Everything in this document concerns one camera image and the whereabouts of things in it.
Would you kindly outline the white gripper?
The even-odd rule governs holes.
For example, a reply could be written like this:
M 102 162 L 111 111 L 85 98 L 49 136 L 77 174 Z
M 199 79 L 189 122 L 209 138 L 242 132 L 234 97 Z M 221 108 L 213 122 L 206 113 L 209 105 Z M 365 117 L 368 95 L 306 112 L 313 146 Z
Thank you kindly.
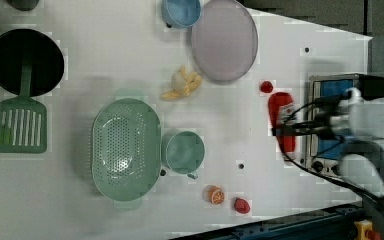
M 364 99 L 361 92 L 348 88 L 339 95 L 320 97 L 314 100 L 319 110 L 314 115 L 314 121 L 296 122 L 289 124 L 293 128 L 272 128 L 272 136 L 307 136 L 315 134 L 322 140 L 345 139 L 352 135 L 350 127 L 350 109 Z

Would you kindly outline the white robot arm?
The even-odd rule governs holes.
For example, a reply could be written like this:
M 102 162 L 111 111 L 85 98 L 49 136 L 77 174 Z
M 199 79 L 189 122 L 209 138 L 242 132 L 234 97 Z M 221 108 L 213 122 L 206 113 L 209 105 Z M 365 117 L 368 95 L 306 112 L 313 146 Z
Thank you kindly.
M 285 161 L 295 162 L 299 137 L 337 140 L 343 150 L 333 166 L 334 175 L 323 174 L 318 164 L 309 173 L 351 190 L 384 216 L 384 98 L 367 101 L 352 87 L 302 108 L 313 117 L 299 122 L 300 109 L 288 93 L 274 93 L 268 100 L 271 132 Z

